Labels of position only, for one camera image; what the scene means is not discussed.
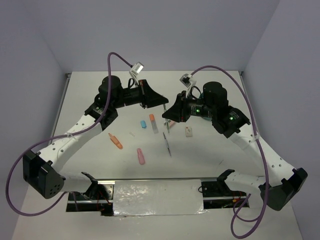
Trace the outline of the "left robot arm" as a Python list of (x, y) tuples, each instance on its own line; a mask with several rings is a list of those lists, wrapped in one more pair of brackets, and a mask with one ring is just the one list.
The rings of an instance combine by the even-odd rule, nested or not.
[(29, 150), (23, 155), (24, 180), (45, 199), (51, 199), (59, 192), (78, 192), (88, 200), (95, 198), (103, 189), (102, 185), (86, 172), (81, 172), (79, 176), (61, 175), (60, 171), (67, 161), (111, 125), (118, 117), (118, 108), (139, 104), (148, 109), (168, 102), (145, 79), (139, 80), (135, 87), (123, 88), (119, 77), (105, 77), (94, 102), (62, 138), (38, 153)]

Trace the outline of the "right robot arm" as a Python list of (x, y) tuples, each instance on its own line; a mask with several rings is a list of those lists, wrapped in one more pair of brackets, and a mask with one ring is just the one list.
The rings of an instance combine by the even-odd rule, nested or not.
[(177, 94), (172, 107), (162, 117), (176, 123), (186, 122), (191, 116), (210, 118), (212, 126), (236, 144), (252, 161), (267, 168), (264, 176), (242, 174), (225, 170), (217, 177), (217, 190), (223, 196), (233, 191), (268, 196), (269, 208), (280, 211), (301, 189), (308, 173), (295, 168), (280, 157), (254, 132), (249, 118), (238, 108), (229, 105), (227, 90), (216, 81), (203, 86), (203, 97), (194, 99), (184, 90)]

